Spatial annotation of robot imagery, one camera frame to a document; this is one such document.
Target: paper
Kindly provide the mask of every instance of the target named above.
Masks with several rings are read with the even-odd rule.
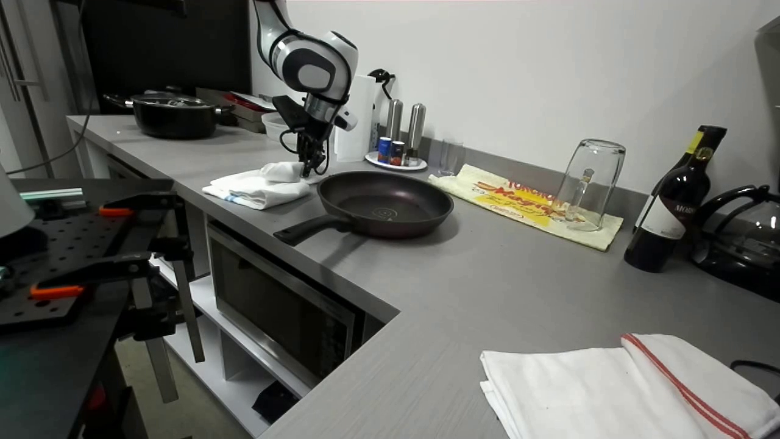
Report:
[[[602,230],[596,233],[569,230],[550,196],[468,165],[458,177],[429,177],[429,180],[490,212],[598,251],[609,249],[623,223],[620,218],[605,216]]]

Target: white wall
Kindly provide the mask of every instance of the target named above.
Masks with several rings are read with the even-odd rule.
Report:
[[[295,28],[354,39],[361,72],[399,76],[435,139],[566,169],[583,136],[627,145],[647,190],[700,122],[729,127],[713,190],[774,183],[753,49],[767,0],[288,0]]]

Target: white towel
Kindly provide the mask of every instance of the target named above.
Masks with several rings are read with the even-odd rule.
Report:
[[[762,436],[780,428],[780,407],[761,388],[678,338],[480,358],[481,394],[511,439]]]
[[[216,179],[201,194],[251,210],[267,210],[312,194],[300,172],[301,165],[295,162],[266,165],[262,169]]]

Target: red stripe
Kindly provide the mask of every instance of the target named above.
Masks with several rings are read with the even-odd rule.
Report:
[[[729,417],[709,407],[700,396],[695,396],[681,382],[678,382],[661,358],[652,357],[652,352],[636,338],[623,334],[627,343],[631,343],[641,354],[647,357],[647,362],[678,388],[678,394],[689,402],[692,411],[696,411],[709,425],[713,425],[719,433],[734,439],[747,439],[747,433],[742,433],[739,425],[734,425]]]

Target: frying pan handle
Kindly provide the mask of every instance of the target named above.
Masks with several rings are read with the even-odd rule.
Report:
[[[315,219],[306,219],[306,223],[300,223],[295,227],[288,227],[288,230],[280,230],[276,233],[272,238],[290,245],[290,246],[296,246],[300,241],[305,241],[306,238],[322,233],[322,230],[339,230],[339,233],[347,233],[351,230],[351,223],[341,216],[322,216],[322,218],[315,218]]]

